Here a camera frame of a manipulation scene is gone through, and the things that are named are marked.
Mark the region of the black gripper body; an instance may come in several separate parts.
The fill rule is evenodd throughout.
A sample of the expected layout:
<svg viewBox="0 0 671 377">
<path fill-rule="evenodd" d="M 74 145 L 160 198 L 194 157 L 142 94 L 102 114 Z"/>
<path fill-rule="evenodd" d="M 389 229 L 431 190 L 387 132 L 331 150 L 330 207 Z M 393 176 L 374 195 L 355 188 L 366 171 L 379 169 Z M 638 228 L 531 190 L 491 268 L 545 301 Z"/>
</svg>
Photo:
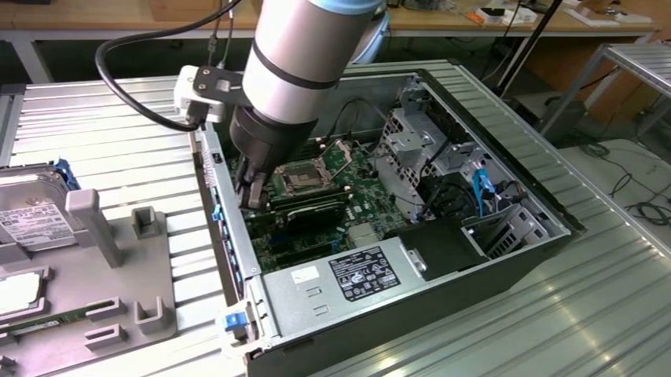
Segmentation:
<svg viewBox="0 0 671 377">
<path fill-rule="evenodd" d="M 303 146 L 317 124 L 318 119 L 307 123 L 282 123 L 255 108 L 238 107 L 230 136 L 246 161 L 241 165 L 242 175 L 270 174 Z"/>
</svg>

